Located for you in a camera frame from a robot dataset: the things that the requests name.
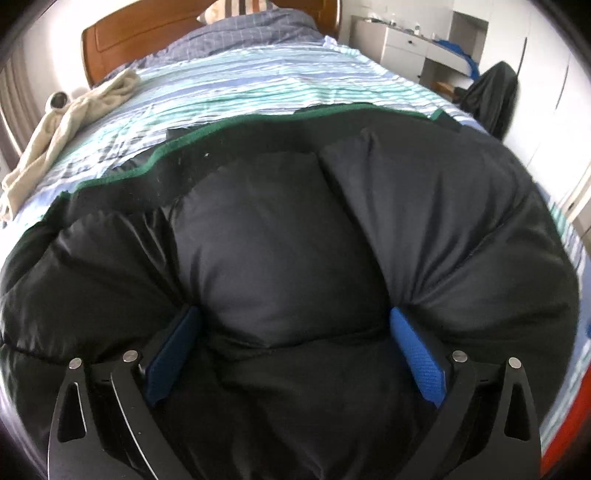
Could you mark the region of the black quilted puffer jacket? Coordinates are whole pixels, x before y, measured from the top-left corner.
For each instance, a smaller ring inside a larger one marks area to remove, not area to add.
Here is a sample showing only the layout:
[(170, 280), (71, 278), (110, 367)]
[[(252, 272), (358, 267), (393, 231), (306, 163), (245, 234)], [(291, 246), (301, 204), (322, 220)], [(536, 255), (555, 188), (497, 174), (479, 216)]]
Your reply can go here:
[(538, 479), (578, 319), (538, 185), (444, 113), (181, 129), (7, 256), (7, 476)]

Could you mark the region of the orange red bed base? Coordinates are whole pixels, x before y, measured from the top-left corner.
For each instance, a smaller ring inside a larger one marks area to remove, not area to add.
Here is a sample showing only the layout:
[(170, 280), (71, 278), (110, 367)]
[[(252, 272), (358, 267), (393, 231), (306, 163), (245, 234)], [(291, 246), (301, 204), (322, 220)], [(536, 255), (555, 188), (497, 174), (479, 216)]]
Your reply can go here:
[(579, 393), (575, 396), (566, 419), (559, 428), (547, 452), (542, 456), (541, 478), (546, 479), (566, 460), (583, 435), (584, 427), (590, 422), (590, 377), (583, 378)]

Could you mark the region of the cream fleece garment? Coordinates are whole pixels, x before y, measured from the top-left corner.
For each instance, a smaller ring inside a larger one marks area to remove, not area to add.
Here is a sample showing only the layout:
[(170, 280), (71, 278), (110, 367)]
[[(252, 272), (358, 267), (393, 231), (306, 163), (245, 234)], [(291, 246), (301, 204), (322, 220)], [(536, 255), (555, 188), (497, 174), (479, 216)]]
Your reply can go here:
[(129, 100), (139, 83), (140, 76), (125, 69), (62, 107), (47, 105), (17, 166), (2, 180), (1, 219), (13, 220), (77, 132)]

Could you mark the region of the beige curtain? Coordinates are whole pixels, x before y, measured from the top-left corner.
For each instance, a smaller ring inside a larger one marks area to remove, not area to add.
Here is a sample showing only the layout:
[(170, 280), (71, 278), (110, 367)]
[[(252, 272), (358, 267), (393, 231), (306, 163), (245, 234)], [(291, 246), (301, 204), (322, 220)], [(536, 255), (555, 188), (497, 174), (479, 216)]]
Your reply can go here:
[(16, 159), (14, 168), (26, 149), (42, 117), (37, 107), (25, 60), (22, 40), (18, 40), (1, 69), (1, 120)]

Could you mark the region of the black garment on chair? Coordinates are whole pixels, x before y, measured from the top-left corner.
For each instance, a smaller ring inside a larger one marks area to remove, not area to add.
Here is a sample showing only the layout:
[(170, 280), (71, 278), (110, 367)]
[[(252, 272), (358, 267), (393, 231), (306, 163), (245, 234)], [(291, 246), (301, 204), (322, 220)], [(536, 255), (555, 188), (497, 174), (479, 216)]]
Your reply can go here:
[(470, 114), (490, 135), (503, 140), (514, 114), (518, 75), (505, 61), (498, 62), (469, 88), (455, 87), (454, 103)]

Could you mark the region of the blue striped bed sheet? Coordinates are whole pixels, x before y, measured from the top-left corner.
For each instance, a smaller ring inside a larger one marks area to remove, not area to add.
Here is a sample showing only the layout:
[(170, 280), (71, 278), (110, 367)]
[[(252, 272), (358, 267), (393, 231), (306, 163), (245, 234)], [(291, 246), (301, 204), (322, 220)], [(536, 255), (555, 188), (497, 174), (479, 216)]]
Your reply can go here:
[(520, 157), (329, 38), (135, 72), (8, 229), (1, 420), (32, 464), (60, 368), (186, 304), (257, 353), (408, 309), (480, 358), (522, 359), (547, 452), (590, 364), (590, 260)]

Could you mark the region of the white desk with drawers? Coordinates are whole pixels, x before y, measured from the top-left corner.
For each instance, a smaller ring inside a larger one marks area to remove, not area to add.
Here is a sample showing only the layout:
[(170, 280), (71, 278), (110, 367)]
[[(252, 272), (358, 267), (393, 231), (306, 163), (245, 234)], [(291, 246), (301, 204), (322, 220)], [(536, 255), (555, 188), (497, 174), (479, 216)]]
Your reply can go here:
[(461, 55), (422, 36), (353, 16), (349, 46), (387, 70), (433, 89), (437, 82), (470, 84), (471, 68)]

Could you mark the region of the brown wooden headboard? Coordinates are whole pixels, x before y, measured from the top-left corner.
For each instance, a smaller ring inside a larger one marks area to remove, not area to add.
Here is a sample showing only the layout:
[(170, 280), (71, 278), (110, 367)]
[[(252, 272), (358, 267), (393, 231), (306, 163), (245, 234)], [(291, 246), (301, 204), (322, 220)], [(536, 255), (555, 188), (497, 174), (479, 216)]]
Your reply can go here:
[[(98, 20), (81, 35), (82, 61), (88, 84), (95, 87), (121, 62), (149, 55), (192, 30), (207, 25), (197, 17), (215, 1), (137, 1)], [(339, 1), (273, 1), (277, 8), (303, 11), (325, 36), (341, 29)]]

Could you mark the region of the blue cloth on desk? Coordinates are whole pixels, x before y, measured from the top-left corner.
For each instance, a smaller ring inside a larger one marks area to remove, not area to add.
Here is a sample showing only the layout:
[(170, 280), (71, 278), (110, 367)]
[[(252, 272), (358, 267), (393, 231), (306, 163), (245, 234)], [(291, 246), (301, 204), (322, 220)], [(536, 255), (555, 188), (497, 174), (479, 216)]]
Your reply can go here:
[(478, 63), (475, 62), (474, 59), (467, 52), (465, 52), (459, 44), (456, 44), (454, 42), (450, 42), (449, 40), (444, 40), (444, 39), (436, 40), (436, 43), (441, 45), (442, 47), (454, 52), (455, 54), (463, 57), (469, 65), (470, 78), (472, 80), (479, 79), (480, 71), (479, 71)]

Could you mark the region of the brown striped pillow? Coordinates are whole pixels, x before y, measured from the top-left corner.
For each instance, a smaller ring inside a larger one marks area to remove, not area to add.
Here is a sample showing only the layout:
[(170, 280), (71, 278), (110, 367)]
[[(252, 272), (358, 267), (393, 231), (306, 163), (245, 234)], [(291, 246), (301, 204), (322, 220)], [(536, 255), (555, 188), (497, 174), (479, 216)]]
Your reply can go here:
[(276, 9), (276, 4), (270, 0), (217, 0), (197, 17), (197, 21), (211, 25), (227, 18)]

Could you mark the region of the blue plaid folded duvet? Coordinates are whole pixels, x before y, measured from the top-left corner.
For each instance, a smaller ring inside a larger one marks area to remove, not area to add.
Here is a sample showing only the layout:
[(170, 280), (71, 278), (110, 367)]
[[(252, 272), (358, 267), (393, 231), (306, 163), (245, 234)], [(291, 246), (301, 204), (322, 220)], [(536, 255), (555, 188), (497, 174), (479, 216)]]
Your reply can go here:
[(108, 70), (98, 82), (114, 78), (126, 68), (141, 70), (162, 67), (177, 62), (205, 58), (224, 51), (283, 43), (307, 43), (324, 40), (315, 21), (303, 11), (288, 8), (240, 15), (197, 28), (181, 38), (141, 56), (121, 62)]

